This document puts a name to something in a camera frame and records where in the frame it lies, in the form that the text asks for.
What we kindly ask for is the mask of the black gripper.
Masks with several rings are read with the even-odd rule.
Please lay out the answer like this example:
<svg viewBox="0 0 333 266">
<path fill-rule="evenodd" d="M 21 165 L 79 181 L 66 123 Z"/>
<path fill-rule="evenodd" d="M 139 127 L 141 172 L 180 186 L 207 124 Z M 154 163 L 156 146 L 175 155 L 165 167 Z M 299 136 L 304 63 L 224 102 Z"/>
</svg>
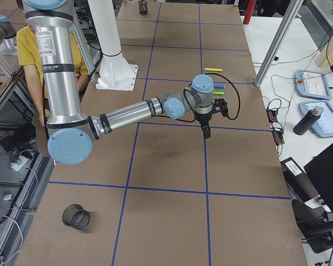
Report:
<svg viewBox="0 0 333 266">
<path fill-rule="evenodd" d="M 224 99 L 213 99 L 208 106 L 199 106 L 195 109 L 195 118 L 201 125 L 203 138 L 211 137 L 209 121 L 213 114 L 221 113 L 223 117 L 228 117 L 228 103 Z"/>
</svg>

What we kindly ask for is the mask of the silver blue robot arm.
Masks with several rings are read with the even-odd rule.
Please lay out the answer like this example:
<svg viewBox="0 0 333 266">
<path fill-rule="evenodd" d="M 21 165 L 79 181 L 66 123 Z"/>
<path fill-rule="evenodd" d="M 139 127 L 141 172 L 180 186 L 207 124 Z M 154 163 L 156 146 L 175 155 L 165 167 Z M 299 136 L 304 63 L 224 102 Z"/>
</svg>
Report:
<svg viewBox="0 0 333 266">
<path fill-rule="evenodd" d="M 97 117 L 80 109 L 75 77 L 70 29 L 73 27 L 72 1 L 24 1 L 25 17 L 36 33 L 44 83 L 51 116 L 47 122 L 48 152 L 64 165 L 83 162 L 92 151 L 92 143 L 105 134 L 138 122 L 167 114 L 178 119 L 188 111 L 199 121 L 205 139 L 210 137 L 213 114 L 228 117 L 227 103 L 213 96 L 210 75 L 197 75 L 180 94 L 162 93 Z"/>
<path fill-rule="evenodd" d="M 17 55 L 17 32 L 6 16 L 0 15 L 0 53 L 2 55 Z"/>
</svg>

